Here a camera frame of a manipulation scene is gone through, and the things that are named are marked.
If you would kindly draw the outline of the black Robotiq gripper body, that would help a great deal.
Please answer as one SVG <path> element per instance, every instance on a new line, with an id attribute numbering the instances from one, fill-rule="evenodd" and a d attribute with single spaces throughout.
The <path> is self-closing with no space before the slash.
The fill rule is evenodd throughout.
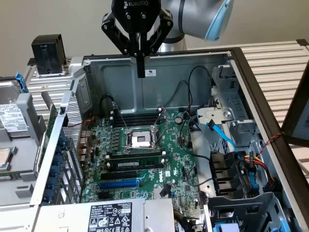
<path id="1" fill-rule="evenodd" d="M 160 11 L 160 0 L 113 0 L 112 13 L 126 32 L 149 32 Z"/>

